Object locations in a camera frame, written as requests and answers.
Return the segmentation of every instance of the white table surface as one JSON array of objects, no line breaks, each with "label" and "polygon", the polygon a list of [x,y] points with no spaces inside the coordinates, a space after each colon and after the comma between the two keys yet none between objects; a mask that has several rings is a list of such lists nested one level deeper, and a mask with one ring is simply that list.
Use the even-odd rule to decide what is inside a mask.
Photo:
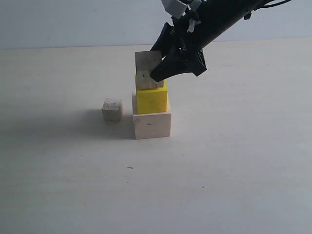
[{"label": "white table surface", "polygon": [[312,39],[210,44],[167,80],[172,136],[134,140],[149,48],[0,51],[0,233],[311,234]]}]

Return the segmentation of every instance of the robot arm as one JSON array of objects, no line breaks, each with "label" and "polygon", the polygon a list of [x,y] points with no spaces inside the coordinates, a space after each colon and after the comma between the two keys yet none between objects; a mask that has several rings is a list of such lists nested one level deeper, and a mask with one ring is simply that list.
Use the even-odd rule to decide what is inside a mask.
[{"label": "robot arm", "polygon": [[151,72],[155,81],[207,70],[203,48],[240,19],[248,20],[252,11],[287,3],[267,5],[275,0],[162,0],[173,26],[164,24],[151,50],[161,51],[163,60]]}]

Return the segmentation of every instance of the white wall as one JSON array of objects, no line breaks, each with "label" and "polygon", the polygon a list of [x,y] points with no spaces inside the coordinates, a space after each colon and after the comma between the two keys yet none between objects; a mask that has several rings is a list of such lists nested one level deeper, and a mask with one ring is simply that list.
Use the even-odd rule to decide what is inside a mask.
[{"label": "white wall", "polygon": [[[312,36],[311,0],[254,13],[217,40]],[[0,49],[153,44],[161,0],[0,0]]]}]

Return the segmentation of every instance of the wooden block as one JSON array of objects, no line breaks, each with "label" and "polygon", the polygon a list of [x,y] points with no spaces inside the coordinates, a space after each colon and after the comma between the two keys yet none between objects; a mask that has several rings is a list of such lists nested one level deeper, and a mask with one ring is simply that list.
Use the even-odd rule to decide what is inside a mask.
[{"label": "wooden block", "polygon": [[135,53],[137,84],[140,89],[164,87],[164,81],[156,82],[150,76],[152,70],[162,61],[160,51],[141,51]]},{"label": "wooden block", "polygon": [[137,110],[141,114],[152,114],[167,111],[168,87],[140,89],[136,81]]},{"label": "wooden block", "polygon": [[102,107],[102,113],[105,121],[120,121],[122,118],[122,101],[107,98]]},{"label": "wooden block", "polygon": [[166,112],[139,115],[137,112],[137,97],[135,94],[133,94],[132,109],[136,139],[149,139],[170,136],[171,108],[169,100],[167,101]]}]

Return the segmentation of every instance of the yellow block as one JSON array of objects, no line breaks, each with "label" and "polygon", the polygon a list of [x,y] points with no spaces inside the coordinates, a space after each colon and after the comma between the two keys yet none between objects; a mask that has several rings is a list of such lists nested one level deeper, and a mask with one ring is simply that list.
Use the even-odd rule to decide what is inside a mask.
[{"label": "yellow block", "polygon": [[167,111],[168,88],[140,89],[136,84],[136,100],[138,114],[152,114]]}]

